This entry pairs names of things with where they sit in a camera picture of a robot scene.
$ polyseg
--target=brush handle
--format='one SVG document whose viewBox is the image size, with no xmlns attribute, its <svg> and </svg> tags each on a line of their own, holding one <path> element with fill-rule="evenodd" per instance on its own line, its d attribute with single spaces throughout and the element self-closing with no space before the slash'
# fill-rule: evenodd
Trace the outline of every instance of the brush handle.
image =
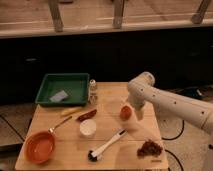
<svg viewBox="0 0 213 171">
<path fill-rule="evenodd" d="M 103 153 L 103 151 L 109 147 L 111 144 L 113 144 L 115 141 L 119 140 L 125 133 L 123 132 L 122 134 L 120 134 L 123 131 L 120 131 L 119 133 L 115 134 L 109 141 L 107 141 L 105 144 L 103 144 L 101 147 L 99 147 L 98 149 L 96 149 L 95 151 L 92 152 L 92 156 L 93 157 L 97 157 L 98 155 L 100 155 L 101 153 Z"/>
</svg>

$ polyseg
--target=cable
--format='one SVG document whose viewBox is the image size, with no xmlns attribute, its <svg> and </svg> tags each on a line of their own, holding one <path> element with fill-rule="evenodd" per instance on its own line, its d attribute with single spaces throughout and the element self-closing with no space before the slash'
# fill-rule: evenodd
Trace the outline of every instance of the cable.
<svg viewBox="0 0 213 171">
<path fill-rule="evenodd" d="M 3 117 L 3 116 L 1 116 L 0 115 L 0 117 L 1 117 L 1 119 L 3 120 L 3 121 L 5 121 L 9 126 L 10 126 L 10 128 L 20 137 L 20 139 L 24 142 L 24 138 L 21 136 L 21 134 Z"/>
<path fill-rule="evenodd" d="M 162 140 L 175 140 L 175 139 L 179 138 L 183 134 L 184 127 L 185 127 L 185 122 L 184 122 L 184 120 L 182 120 L 182 128 L 181 128 L 180 133 L 177 136 L 173 137 L 173 138 L 163 138 L 162 137 Z"/>
<path fill-rule="evenodd" d="M 167 153 L 171 154 L 171 155 L 177 160 L 177 162 L 178 162 L 178 164 L 179 164 L 179 166 L 180 166 L 180 168 L 181 168 L 181 171 L 184 171 L 183 166 L 182 166 L 180 160 L 177 158 L 177 156 L 176 156 L 174 153 L 172 153 L 171 151 L 167 150 L 167 149 L 165 149 L 165 151 L 166 151 Z"/>
</svg>

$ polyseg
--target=wooden cutting board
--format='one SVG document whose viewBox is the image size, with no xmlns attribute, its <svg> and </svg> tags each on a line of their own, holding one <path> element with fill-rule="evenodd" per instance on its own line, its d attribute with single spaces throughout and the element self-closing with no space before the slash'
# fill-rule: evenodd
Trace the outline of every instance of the wooden cutting board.
<svg viewBox="0 0 213 171">
<path fill-rule="evenodd" d="M 149 156 L 141 159 L 137 157 L 137 149 L 141 148 L 148 139 L 163 147 L 153 106 L 146 103 L 144 118 L 141 121 L 137 121 L 134 114 L 128 121 L 122 121 L 119 117 L 119 110 L 123 105 L 129 105 L 126 102 L 128 96 L 126 83 L 99 83 L 98 87 L 98 105 L 88 105 L 83 109 L 87 111 L 91 108 L 97 108 L 98 110 L 93 118 L 97 124 L 94 137 L 85 138 L 79 133 L 80 123 L 75 118 L 85 111 L 73 114 L 73 119 L 55 130 L 56 149 L 52 158 L 45 164 L 34 165 L 25 159 L 23 154 L 24 144 L 16 163 L 17 170 L 141 170 L 168 168 L 164 150 L 158 157 Z M 47 130 L 63 120 L 64 118 L 60 116 L 60 111 L 63 109 L 38 106 L 27 137 L 35 132 Z M 121 129 L 127 130 L 126 135 L 112 144 L 103 153 L 100 161 L 94 163 L 88 160 L 89 150 L 101 146 Z"/>
</svg>

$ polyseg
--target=white brush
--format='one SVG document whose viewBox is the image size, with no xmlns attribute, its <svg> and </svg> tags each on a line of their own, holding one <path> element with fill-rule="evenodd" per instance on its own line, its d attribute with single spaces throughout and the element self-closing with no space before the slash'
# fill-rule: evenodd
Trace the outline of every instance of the white brush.
<svg viewBox="0 0 213 171">
<path fill-rule="evenodd" d="M 109 147 L 111 144 L 113 144 L 115 141 L 119 140 L 123 135 L 125 135 L 125 133 L 126 133 L 126 130 L 121 130 L 98 149 L 94 151 L 90 150 L 88 154 L 88 159 L 93 162 L 98 161 L 100 159 L 101 154 L 104 152 L 104 150 L 106 150 L 106 148 Z"/>
</svg>

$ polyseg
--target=green tray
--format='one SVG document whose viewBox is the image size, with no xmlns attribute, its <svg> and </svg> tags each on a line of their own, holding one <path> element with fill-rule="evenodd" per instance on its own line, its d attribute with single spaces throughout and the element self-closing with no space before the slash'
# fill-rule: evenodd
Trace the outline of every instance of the green tray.
<svg viewBox="0 0 213 171">
<path fill-rule="evenodd" d="M 41 106 L 84 106 L 88 101 L 89 74 L 46 74 L 41 83 L 35 103 Z M 68 98 L 52 102 L 50 97 L 64 90 Z"/>
</svg>

